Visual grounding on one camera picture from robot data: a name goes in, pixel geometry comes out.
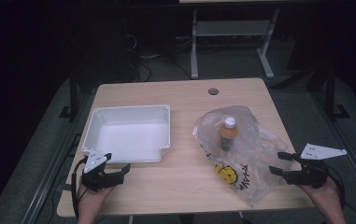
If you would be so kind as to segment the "white metal desk frame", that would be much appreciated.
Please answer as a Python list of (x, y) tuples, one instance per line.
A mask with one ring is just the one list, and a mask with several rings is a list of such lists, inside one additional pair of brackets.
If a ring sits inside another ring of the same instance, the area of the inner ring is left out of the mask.
[(277, 24), (278, 8), (273, 9), (271, 17), (268, 20), (201, 20), (198, 17), (198, 12), (198, 9), (192, 12), (191, 79), (199, 78), (197, 39), (199, 37), (214, 36), (261, 36), (263, 38), (263, 45), (256, 49), (258, 59), (265, 77), (268, 79), (275, 77), (267, 60), (266, 53)]

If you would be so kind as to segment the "grey metal rail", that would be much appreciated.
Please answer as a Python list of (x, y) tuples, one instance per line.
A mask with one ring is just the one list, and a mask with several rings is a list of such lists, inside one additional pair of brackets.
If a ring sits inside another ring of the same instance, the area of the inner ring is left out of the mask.
[(349, 161), (349, 165), (352, 169), (352, 172), (356, 176), (356, 154), (354, 151), (354, 147), (349, 142), (348, 138), (343, 134), (343, 131), (337, 124), (339, 119), (350, 119), (350, 115), (347, 110), (342, 105), (334, 106), (332, 105), (332, 109), (327, 109), (329, 104), (326, 101), (321, 99), (321, 96), (318, 93), (311, 92), (311, 98), (319, 108), (321, 114), (325, 117), (326, 122), (330, 126), (335, 138), (337, 139), (339, 145), (344, 148), (347, 154), (347, 160)]
[(92, 94), (78, 95), (78, 113), (73, 119), (59, 117), (69, 100), (69, 97), (60, 93), (56, 95), (52, 106), (46, 111), (45, 117), (41, 120), (22, 156), (21, 168), (24, 177), (31, 180), (26, 188), (31, 189), (32, 192), (28, 196), (28, 203), (25, 205), (20, 224), (36, 224), (55, 179), (60, 175), (60, 170), (63, 169), (64, 174), (68, 173), (69, 166), (65, 171), (64, 162), (76, 135), (84, 129), (93, 98)]

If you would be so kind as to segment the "person's left hand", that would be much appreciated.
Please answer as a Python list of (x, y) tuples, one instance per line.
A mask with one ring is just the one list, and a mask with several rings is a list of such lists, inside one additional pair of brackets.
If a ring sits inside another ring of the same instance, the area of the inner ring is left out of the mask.
[(80, 185), (78, 187), (78, 206), (95, 207), (102, 206), (108, 195), (114, 190), (114, 187), (93, 191)]

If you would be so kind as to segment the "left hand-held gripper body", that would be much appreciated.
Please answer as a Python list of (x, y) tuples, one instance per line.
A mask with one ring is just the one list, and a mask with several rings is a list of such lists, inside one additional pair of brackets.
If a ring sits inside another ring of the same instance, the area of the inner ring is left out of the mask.
[(93, 191), (115, 187), (123, 183), (124, 179), (116, 179), (114, 174), (117, 172), (107, 174), (105, 168), (107, 161), (102, 154), (96, 150), (92, 150), (83, 169), (81, 183)]

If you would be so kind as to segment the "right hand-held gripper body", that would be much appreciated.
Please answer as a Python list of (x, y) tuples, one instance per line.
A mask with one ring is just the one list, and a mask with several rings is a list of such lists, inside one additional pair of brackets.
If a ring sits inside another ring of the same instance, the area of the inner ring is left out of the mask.
[(310, 185), (314, 189), (322, 187), (329, 176), (329, 168), (324, 162), (339, 156), (346, 156), (345, 149), (332, 147), (323, 147), (313, 144), (306, 144), (301, 154), (298, 154), (303, 160), (299, 163), (302, 167), (300, 171), (289, 171), (291, 185)]

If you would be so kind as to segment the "yellow label drink bottle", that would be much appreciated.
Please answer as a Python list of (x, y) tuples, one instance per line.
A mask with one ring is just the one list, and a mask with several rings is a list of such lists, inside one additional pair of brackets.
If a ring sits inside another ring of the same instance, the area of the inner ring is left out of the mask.
[(238, 135), (235, 118), (228, 117), (224, 120), (219, 128), (219, 135), (221, 138), (221, 149), (223, 151), (230, 151)]

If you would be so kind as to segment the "person's right hand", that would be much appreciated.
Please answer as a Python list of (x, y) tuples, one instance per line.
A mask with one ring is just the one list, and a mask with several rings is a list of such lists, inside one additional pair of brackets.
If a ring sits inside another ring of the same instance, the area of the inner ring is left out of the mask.
[(325, 184), (318, 189), (314, 189), (310, 185), (300, 185), (299, 188), (308, 195), (310, 200), (318, 208), (341, 207), (338, 187), (330, 177), (328, 177)]

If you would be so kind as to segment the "white plastic tray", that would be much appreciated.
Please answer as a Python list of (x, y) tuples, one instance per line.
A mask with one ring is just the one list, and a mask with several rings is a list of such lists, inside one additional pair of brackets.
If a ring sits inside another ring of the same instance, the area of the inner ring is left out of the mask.
[(170, 105), (98, 107), (81, 151), (111, 153), (108, 163), (160, 162), (170, 148)]

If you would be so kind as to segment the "black metal stand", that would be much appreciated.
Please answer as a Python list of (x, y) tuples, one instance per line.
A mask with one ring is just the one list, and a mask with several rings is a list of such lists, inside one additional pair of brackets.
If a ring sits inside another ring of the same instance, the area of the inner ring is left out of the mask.
[(69, 97), (70, 105), (63, 107), (59, 117), (73, 121), (78, 113), (78, 83), (74, 71), (69, 75)]
[(343, 105), (335, 104), (335, 70), (330, 64), (324, 66), (325, 100), (324, 109), (331, 121), (349, 119), (350, 115)]

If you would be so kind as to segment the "clear plastic bag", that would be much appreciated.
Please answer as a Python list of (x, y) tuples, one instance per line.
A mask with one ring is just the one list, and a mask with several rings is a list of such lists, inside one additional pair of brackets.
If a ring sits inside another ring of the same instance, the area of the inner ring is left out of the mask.
[[(235, 118), (238, 135), (230, 151), (221, 149), (219, 128), (228, 117)], [(194, 125), (192, 134), (214, 163), (221, 178), (248, 205), (253, 206), (283, 179), (270, 173), (269, 167), (290, 170), (292, 164), (281, 160), (279, 152), (288, 145), (266, 129), (243, 105), (232, 105), (207, 112)]]

